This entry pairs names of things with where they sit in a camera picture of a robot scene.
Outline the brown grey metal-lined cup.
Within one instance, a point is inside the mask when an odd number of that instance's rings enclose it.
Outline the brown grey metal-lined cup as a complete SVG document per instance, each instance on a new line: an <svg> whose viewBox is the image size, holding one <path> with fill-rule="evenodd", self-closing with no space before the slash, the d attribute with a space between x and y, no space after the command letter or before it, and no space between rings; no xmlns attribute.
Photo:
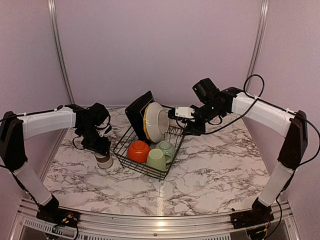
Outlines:
<svg viewBox="0 0 320 240"><path fill-rule="evenodd" d="M101 169L109 169L114 163L110 154L101 155L99 153L95 153L94 156L98 167Z"/></svg>

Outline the white ceramic bowl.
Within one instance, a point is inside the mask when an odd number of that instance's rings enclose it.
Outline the white ceramic bowl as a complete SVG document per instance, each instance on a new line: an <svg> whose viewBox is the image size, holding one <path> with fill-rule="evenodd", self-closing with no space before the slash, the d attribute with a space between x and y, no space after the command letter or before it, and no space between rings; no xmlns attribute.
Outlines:
<svg viewBox="0 0 320 240"><path fill-rule="evenodd" d="M127 150L127 157L138 163L145 163L151 148L149 145L141 140L134 141L130 144Z"/></svg>

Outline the white square floral plate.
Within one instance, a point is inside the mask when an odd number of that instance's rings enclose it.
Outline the white square floral plate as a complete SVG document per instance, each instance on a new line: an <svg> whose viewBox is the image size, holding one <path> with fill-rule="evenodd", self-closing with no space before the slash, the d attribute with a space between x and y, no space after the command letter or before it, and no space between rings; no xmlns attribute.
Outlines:
<svg viewBox="0 0 320 240"><path fill-rule="evenodd" d="M149 90L145 94L138 97L134 102L132 102L126 109L125 114L140 141L144 141L150 144L151 141L148 140L145 131L143 118L145 110L149 104L154 102L154 97L152 92Z"/></svg>

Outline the yellow polka dot plate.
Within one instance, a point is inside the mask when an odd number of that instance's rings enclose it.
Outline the yellow polka dot plate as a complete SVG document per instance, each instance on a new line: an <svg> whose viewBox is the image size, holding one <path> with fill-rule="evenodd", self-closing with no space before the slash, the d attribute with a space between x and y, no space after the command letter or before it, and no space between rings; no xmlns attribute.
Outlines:
<svg viewBox="0 0 320 240"><path fill-rule="evenodd" d="M148 106L145 108L144 115L143 115L143 131L144 131L144 133L145 133L146 138L147 138L149 141L151 141L150 136L149 136L149 134L148 134L147 122L146 122L146 120L147 120L147 112L148 112L149 106L150 106L150 103L149 103Z"/></svg>

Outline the black wire dish rack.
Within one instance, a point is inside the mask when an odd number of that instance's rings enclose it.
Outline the black wire dish rack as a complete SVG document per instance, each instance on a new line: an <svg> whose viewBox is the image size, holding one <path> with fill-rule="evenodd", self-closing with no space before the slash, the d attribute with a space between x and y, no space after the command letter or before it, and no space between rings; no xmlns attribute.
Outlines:
<svg viewBox="0 0 320 240"><path fill-rule="evenodd" d="M113 148L113 153L116 156L116 158L119 160L120 165L122 167L129 168L136 172L142 173L143 175L147 175L149 177L156 178L162 181L168 175L171 169L171 166L173 165L173 162L178 156L178 153L184 138L185 138L185 133L183 132L182 129L174 125L169 125L168 130L164 134L162 141L169 141L171 144L173 144L176 152L174 157L172 158L172 161L166 165L166 168L167 168L166 171L151 170L150 167L146 165L146 162L139 163L139 162L130 160L128 158L127 151L130 144L133 143L134 141L140 141L131 125L127 129L127 131L123 134L123 136L120 138L120 140L115 145L115 147ZM158 143L154 143L151 141L151 143L148 144L150 147L150 150L155 149L156 144Z"/></svg>

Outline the round brown rim floral plate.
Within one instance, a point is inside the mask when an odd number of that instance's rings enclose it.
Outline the round brown rim floral plate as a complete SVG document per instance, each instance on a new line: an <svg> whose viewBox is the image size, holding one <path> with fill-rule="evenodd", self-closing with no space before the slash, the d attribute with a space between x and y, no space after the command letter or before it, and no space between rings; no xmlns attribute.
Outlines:
<svg viewBox="0 0 320 240"><path fill-rule="evenodd" d="M153 143L164 139L164 134L169 129L169 118L166 110L157 102L149 105L146 115L148 135Z"/></svg>

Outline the light green mug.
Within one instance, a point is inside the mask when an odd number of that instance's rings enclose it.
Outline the light green mug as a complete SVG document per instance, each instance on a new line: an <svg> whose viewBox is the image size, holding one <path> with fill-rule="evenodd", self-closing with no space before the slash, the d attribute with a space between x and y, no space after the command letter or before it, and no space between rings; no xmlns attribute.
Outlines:
<svg viewBox="0 0 320 240"><path fill-rule="evenodd" d="M162 151L161 149L154 148L151 149L148 153L146 165L151 170L157 170L165 172L167 170L167 164L169 164L173 159L171 153Z"/></svg>

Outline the light green ceramic bowl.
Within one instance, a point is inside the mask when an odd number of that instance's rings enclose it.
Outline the light green ceramic bowl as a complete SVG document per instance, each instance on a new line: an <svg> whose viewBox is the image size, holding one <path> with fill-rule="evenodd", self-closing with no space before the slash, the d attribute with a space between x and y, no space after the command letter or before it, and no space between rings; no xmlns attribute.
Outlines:
<svg viewBox="0 0 320 240"><path fill-rule="evenodd" d="M162 140L161 142L157 143L155 145L155 149L163 151L165 155L170 156L171 158L173 158L176 153L175 146L168 140Z"/></svg>

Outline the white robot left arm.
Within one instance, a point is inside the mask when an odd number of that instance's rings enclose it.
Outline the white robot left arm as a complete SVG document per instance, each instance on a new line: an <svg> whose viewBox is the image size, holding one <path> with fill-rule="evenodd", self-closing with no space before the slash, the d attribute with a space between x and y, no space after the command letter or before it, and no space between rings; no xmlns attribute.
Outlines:
<svg viewBox="0 0 320 240"><path fill-rule="evenodd" d="M59 202L50 193L40 179L38 167L28 160L28 151L33 143L36 151L53 144L53 140L44 140L63 130L74 129L81 138L81 148L102 157L110 153L111 142L107 137L111 130L111 115L107 108L94 103L89 107L77 104L60 105L54 109L14 113L8 111L0 121L0 158L2 168L7 169L20 185L40 206L44 215L53 223L63 219Z"/></svg>

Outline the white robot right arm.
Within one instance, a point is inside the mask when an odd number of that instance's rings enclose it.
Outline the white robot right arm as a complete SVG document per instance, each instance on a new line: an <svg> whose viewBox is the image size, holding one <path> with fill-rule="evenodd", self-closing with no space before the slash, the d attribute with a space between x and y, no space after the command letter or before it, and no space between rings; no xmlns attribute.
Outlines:
<svg viewBox="0 0 320 240"><path fill-rule="evenodd" d="M205 124L221 113L236 114L240 118L247 117L275 131L284 138L270 178L257 198L259 205L248 212L247 219L252 224L258 224L267 216L267 209L276 200L281 191L293 178L301 164L304 152L308 146L307 122L303 112L292 112L263 102L258 96L251 98L244 92L219 93L198 109L188 108L188 124L200 127L195 132L206 134Z"/></svg>

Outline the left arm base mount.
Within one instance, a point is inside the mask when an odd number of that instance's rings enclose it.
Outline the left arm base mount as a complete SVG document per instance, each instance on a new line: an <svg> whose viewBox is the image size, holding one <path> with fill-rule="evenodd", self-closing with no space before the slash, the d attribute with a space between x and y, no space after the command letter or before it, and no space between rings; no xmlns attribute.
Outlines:
<svg viewBox="0 0 320 240"><path fill-rule="evenodd" d="M55 224L56 227L67 226L75 228L78 226L80 213L59 207L59 201L52 195L51 200L45 204L38 204L36 218Z"/></svg>

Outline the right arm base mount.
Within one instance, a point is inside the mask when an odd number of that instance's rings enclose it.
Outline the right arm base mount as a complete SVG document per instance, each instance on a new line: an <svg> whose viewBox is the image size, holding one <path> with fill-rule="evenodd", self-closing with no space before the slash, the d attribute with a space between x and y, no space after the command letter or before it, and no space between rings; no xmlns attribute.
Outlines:
<svg viewBox="0 0 320 240"><path fill-rule="evenodd" d="M230 221L234 229L252 227L260 224L270 223L275 219L271 206L265 206L257 197L250 210L233 212Z"/></svg>

